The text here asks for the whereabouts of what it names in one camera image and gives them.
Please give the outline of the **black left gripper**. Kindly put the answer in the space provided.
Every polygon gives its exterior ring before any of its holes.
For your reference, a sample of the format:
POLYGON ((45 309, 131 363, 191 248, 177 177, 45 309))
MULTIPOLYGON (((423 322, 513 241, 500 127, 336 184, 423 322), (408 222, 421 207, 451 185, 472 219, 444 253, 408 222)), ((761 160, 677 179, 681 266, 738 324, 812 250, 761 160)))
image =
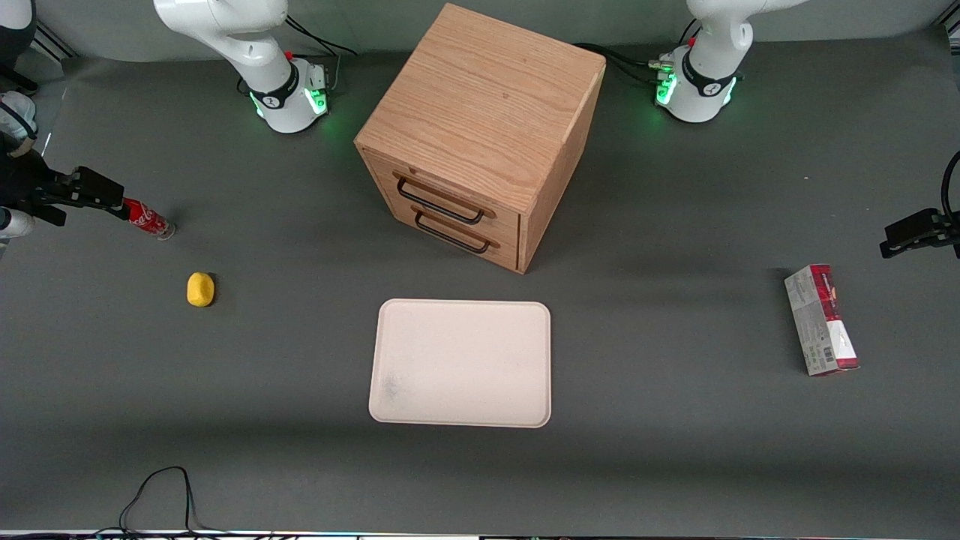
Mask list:
POLYGON ((925 208, 886 226, 886 240, 879 244, 885 259, 910 250, 910 245, 926 244, 939 240, 950 229, 950 218, 935 208, 925 208))

